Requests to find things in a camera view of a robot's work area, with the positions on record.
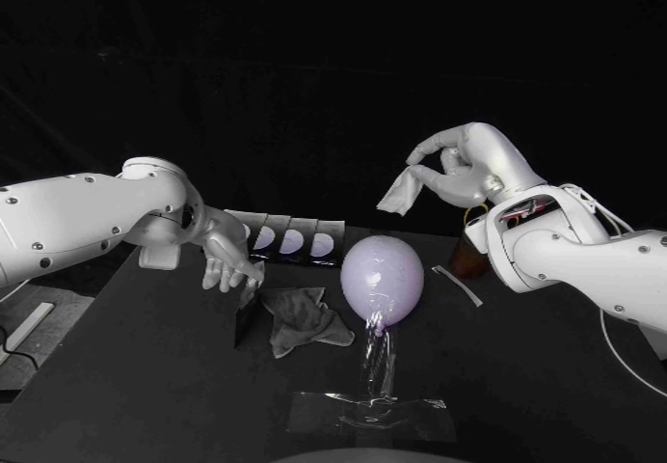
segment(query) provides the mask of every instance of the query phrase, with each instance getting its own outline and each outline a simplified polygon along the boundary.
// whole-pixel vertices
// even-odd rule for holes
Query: gray cloth
[[[274,315],[271,345],[276,359],[285,357],[298,345],[314,340],[347,346],[354,333],[337,313],[321,302],[322,287],[262,289],[259,301]]]

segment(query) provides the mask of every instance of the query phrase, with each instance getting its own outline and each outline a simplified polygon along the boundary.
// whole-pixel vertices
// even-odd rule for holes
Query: table surface
[[[346,248],[370,234],[347,227]],[[585,296],[566,285],[517,294],[490,271],[467,282],[484,301],[475,308],[429,270],[446,266],[455,239],[387,234],[426,269],[399,326],[395,395],[445,400],[471,459],[661,461],[667,400],[612,357]],[[364,324],[338,270],[268,265],[265,287],[324,286],[357,334],[350,347],[314,342],[281,360],[266,311],[232,349],[239,289],[203,290],[203,272],[193,245],[174,271],[140,268],[131,255],[0,421],[0,459],[262,462],[348,446],[286,432],[292,392],[359,392]],[[637,327],[611,319],[608,329],[629,364],[665,388]]]

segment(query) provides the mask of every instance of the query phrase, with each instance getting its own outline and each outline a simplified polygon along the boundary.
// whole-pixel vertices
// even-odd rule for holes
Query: robotic hand
[[[416,163],[442,149],[445,174]],[[637,231],[572,184],[553,187],[500,131],[469,123],[413,149],[412,175],[451,204],[494,203],[465,234],[517,292],[566,282],[616,317],[667,332],[667,233]],[[596,212],[609,221],[609,236]],[[510,221],[521,218],[510,228]]]
[[[0,286],[108,253],[141,246],[138,265],[177,268],[180,245],[203,247],[203,288],[222,292],[243,276],[263,279],[248,261],[239,220],[204,205],[184,171],[154,157],[125,162],[116,177],[78,174],[0,188]]]

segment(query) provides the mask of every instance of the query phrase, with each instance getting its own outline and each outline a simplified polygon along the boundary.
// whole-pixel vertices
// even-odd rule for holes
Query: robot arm
[[[439,148],[443,175],[415,165]],[[514,291],[566,282],[615,316],[667,331],[667,233],[634,232],[580,188],[546,185],[487,124],[433,135],[407,163],[448,203],[472,207],[485,199],[494,202],[488,214],[468,222],[465,234]],[[616,236],[608,235],[596,211]],[[514,217],[524,220],[510,228]]]
[[[183,243],[201,245],[204,286],[212,276],[220,290],[243,274],[262,279],[239,250],[240,222],[204,206],[184,172],[161,159],[128,160],[118,177],[78,174],[3,187],[0,207],[0,286],[101,256],[121,240],[142,246],[140,265],[164,270],[177,267]]]

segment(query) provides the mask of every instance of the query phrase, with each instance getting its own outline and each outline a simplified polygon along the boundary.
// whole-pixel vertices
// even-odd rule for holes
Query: inflated balloon
[[[374,333],[410,313],[423,289],[423,267],[410,245],[392,236],[370,236],[350,249],[340,272],[344,298]]]

